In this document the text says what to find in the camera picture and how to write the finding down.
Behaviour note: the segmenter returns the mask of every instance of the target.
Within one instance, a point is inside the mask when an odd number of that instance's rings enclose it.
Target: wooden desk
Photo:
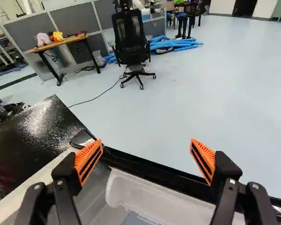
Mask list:
[[[96,60],[95,60],[95,57],[92,53],[92,50],[88,44],[88,41],[87,41],[87,38],[88,38],[88,35],[87,34],[80,34],[78,36],[70,36],[70,37],[67,37],[65,38],[63,41],[59,41],[59,42],[53,42],[52,44],[50,45],[44,45],[42,47],[35,47],[33,49],[30,49],[29,50],[29,53],[38,53],[39,56],[41,57],[41,59],[43,60],[44,64],[48,67],[48,69],[50,70],[50,72],[55,76],[55,78],[57,79],[57,86],[60,86],[61,83],[62,83],[62,80],[64,78],[64,74],[61,74],[60,76],[56,73],[56,71],[54,70],[54,68],[51,66],[51,64],[49,63],[49,61],[47,60],[47,58],[44,56],[44,52],[46,50],[49,50],[49,49],[52,49],[52,48],[55,48],[55,47],[58,47],[60,45],[66,45],[66,44],[69,44],[69,43],[72,43],[72,42],[77,42],[77,41],[83,41],[85,43],[85,46],[95,64],[95,67],[96,67],[96,70],[97,70],[97,73],[101,73],[100,72],[100,67],[98,66]]]

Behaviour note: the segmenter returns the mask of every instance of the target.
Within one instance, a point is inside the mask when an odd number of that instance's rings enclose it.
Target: power cable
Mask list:
[[[114,86],[116,86],[116,84],[117,84],[121,79],[124,78],[124,73],[126,72],[127,68],[128,68],[128,67],[126,67],[125,71],[123,72],[123,75],[121,75],[121,76],[118,78],[118,80],[114,83],[114,85],[112,85],[109,89],[105,90],[102,94],[98,95],[97,97],[95,97],[95,98],[93,98],[93,99],[91,99],[91,100],[87,100],[87,101],[84,101],[84,102],[79,102],[79,103],[76,103],[76,104],[74,104],[74,105],[71,105],[71,106],[69,106],[68,108],[71,108],[71,107],[73,107],[73,106],[75,106],[75,105],[80,105],[80,104],[83,104],[83,103],[86,103],[86,102],[91,102],[91,101],[93,101],[93,100],[99,98],[100,96],[102,96],[103,94],[105,94],[106,92],[108,92],[109,90],[111,90]]]

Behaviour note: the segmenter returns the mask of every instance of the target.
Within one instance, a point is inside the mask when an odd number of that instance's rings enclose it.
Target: chair backrest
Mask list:
[[[175,3],[174,3],[174,1],[167,1],[166,10],[167,10],[167,12],[175,11]]]
[[[121,11],[112,15],[115,34],[115,54],[121,64],[141,62],[145,57],[147,44],[141,11]]]
[[[198,1],[191,1],[189,6],[185,7],[185,13],[189,15],[199,15],[200,14],[200,5]]]

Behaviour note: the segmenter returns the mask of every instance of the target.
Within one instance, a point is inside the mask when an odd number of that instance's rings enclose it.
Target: white wall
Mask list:
[[[72,5],[79,5],[91,0],[42,0],[46,10],[51,11],[58,8],[65,8]]]
[[[271,18],[278,0],[258,0],[253,17]]]
[[[235,0],[211,0],[210,13],[232,15]]]
[[[23,9],[23,11],[26,12],[24,5],[23,5],[23,1],[18,0],[18,2],[21,5],[21,8]],[[41,10],[40,3],[38,2],[38,0],[30,0],[30,3],[31,3],[31,7],[33,8],[34,12]],[[15,0],[0,0],[0,5],[4,9],[4,11],[7,13],[9,19],[11,19],[11,20],[17,18],[16,14],[19,15],[19,14],[23,13]],[[4,23],[6,21],[8,21],[6,16],[2,16],[0,18],[0,23]]]

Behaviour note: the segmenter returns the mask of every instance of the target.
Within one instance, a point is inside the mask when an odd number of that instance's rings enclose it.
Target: light blue floor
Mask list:
[[[0,76],[0,86],[33,73],[35,73],[35,71],[30,66],[27,66],[22,68],[20,71],[14,71],[9,74],[4,74]]]
[[[144,77],[144,90],[117,84],[72,112],[111,147],[201,176],[189,153],[195,138],[235,161],[243,183],[281,198],[281,23],[204,16],[192,36],[204,46],[152,57],[146,69],[157,79]],[[57,94],[69,106],[102,93],[124,69],[83,72],[60,87],[34,77],[0,98],[32,105]]]

